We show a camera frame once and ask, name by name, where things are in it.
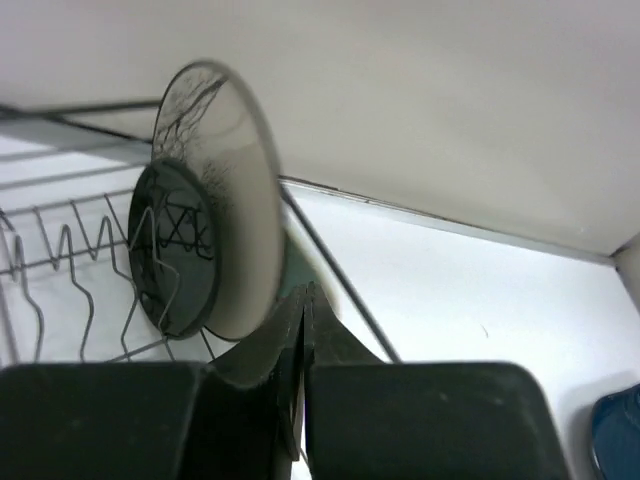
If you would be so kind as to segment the black round bowl plate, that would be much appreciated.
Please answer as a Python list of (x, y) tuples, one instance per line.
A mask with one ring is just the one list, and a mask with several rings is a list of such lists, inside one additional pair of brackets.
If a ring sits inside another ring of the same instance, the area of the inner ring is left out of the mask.
[(209, 195), (184, 164), (154, 161), (141, 173), (128, 214), (129, 263), (149, 321), (171, 339), (210, 319), (221, 279), (221, 240)]

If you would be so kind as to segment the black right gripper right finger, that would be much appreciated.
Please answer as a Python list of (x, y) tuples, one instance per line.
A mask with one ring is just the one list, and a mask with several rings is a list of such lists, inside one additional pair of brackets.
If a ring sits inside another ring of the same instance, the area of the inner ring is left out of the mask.
[(310, 440), (314, 411), (311, 367), (314, 365), (377, 365), (383, 361), (338, 319), (318, 281), (306, 285), (304, 305), (304, 430), (305, 455), (312, 479), (318, 479)]

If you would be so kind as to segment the dark blue leaf-shaped plate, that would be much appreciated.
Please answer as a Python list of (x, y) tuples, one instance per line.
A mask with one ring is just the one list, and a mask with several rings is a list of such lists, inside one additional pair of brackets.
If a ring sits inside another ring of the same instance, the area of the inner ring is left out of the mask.
[(639, 385), (600, 398), (591, 411), (590, 433), (599, 479), (639, 480)]

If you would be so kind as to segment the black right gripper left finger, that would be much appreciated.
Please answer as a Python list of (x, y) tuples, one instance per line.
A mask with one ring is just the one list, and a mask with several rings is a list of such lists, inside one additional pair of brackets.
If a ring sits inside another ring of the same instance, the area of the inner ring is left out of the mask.
[(297, 286), (264, 323), (211, 362), (204, 466), (211, 479), (288, 479), (300, 459), (303, 319)]

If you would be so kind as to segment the cream round plate tree drawing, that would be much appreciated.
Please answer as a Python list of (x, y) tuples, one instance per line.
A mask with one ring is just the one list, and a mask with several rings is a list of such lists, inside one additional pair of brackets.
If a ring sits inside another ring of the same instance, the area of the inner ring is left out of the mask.
[(227, 341), (247, 337), (275, 300), (286, 234), (273, 135), (240, 75), (215, 60), (183, 67), (163, 95), (152, 158), (189, 169), (213, 210), (221, 274), (205, 327)]

